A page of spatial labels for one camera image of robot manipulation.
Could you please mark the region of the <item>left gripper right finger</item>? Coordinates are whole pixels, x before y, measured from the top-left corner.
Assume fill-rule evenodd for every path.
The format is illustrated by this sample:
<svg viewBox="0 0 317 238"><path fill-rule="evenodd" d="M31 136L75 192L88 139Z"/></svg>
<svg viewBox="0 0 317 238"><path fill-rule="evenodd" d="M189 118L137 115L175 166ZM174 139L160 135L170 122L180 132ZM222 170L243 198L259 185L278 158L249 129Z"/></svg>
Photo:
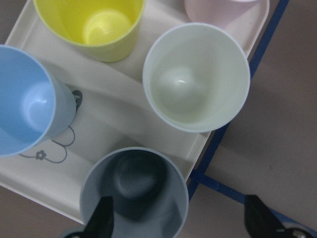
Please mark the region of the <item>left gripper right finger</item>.
<svg viewBox="0 0 317 238"><path fill-rule="evenodd" d="M283 224L257 195L246 195L244 224L251 238L286 238Z"/></svg>

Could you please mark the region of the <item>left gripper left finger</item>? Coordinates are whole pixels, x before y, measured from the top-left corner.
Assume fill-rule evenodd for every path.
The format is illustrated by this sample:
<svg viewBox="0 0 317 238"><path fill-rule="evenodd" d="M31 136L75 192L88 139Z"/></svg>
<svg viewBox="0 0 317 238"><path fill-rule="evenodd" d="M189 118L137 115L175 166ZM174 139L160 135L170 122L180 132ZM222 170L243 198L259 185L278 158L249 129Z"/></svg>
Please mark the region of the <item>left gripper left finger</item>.
<svg viewBox="0 0 317 238"><path fill-rule="evenodd" d="M114 229L114 208L111 196L102 197L84 231L84 238L110 238Z"/></svg>

